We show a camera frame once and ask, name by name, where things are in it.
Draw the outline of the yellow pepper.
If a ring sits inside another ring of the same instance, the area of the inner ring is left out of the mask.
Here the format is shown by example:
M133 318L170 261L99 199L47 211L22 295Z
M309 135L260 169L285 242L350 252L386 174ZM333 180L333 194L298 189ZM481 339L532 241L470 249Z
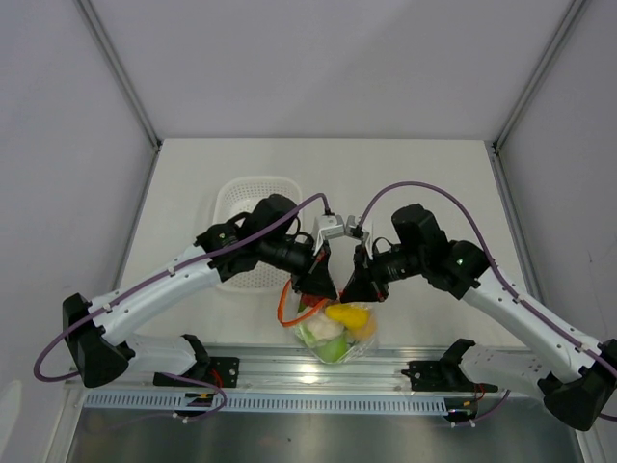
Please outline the yellow pepper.
M363 328L369 321L370 310L355 304L334 304L325 309L325 315L348 330Z

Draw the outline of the white cauliflower with green leaves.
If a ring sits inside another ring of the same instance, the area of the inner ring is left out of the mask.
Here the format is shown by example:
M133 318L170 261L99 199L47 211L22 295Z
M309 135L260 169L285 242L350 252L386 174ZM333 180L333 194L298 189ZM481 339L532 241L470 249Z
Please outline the white cauliflower with green leaves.
M342 324L329 319L324 313L316 313L298 325L299 337L308 348L323 345L343 331Z

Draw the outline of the clear zip bag orange zipper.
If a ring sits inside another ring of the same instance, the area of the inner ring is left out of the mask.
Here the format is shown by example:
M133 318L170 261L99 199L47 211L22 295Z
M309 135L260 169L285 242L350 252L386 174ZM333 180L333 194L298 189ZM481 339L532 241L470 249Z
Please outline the clear zip bag orange zipper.
M282 288L277 321L317 360L338 365L360 358L377 344L377 316L366 303L342 304Z

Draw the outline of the orange apricot fruit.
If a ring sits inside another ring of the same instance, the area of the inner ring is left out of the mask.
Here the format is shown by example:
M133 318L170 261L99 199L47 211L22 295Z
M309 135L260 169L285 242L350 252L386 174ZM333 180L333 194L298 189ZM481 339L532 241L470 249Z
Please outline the orange apricot fruit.
M353 331L353 337L358 341L370 340L377 331L377 320L374 315L372 315L366 323L358 329Z

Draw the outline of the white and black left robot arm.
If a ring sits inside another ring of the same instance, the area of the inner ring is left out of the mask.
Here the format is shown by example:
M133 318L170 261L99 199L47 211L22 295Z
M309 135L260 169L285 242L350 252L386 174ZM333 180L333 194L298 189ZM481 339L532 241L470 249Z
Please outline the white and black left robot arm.
M98 388L128 371L171 373L187 385L201 384L209 358L197 337L164 339L136 331L185 297L259 264L287 273L297 292L336 299L328 241L344 234L342 219L327 210L315 219L312 233L291 232L299 211L287 197L272 194L252 211L210 226L180 256L135 286L92 300L69 296L62 305L65 342L83 384Z

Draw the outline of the green apple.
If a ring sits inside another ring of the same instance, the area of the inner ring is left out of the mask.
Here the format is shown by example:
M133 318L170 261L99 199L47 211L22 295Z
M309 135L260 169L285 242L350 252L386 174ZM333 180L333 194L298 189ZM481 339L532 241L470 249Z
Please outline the green apple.
M314 349L315 355L326 364L338 363L346 355L347 351L348 344L344 337L329 340Z

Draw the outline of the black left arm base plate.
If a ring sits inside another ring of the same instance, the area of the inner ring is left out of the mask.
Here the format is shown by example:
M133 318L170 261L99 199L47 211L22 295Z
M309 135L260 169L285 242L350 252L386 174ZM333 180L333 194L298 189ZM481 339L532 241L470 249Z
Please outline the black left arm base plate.
M155 372L153 385L157 387L197 387L208 383L218 388L235 388L240 367L237 357L211 357L196 336L183 335L190 345L195 363L177 379L162 372Z

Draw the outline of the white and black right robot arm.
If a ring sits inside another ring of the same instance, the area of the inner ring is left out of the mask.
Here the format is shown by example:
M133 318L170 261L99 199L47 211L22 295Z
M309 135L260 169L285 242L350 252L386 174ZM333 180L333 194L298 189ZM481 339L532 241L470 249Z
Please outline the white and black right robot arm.
M527 348L496 352L473 340L455 341L439 360L444 384L495 386L541 401L569 427L589 430L616 391L616 342L600 342L565 323L499 273L475 244L450 241L419 204L395 211L399 238L380 252L361 243L340 299L383 302L389 286L415 276L486 314Z

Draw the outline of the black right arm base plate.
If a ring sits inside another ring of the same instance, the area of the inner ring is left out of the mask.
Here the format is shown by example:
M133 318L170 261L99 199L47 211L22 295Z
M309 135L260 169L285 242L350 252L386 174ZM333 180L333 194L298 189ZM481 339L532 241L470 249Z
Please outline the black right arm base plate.
M460 369L463 355L473 346L473 340L458 339L439 360L410 361L400 373L410 380L414 392L473 393L481 386L487 393L496 393L496 385L469 381Z

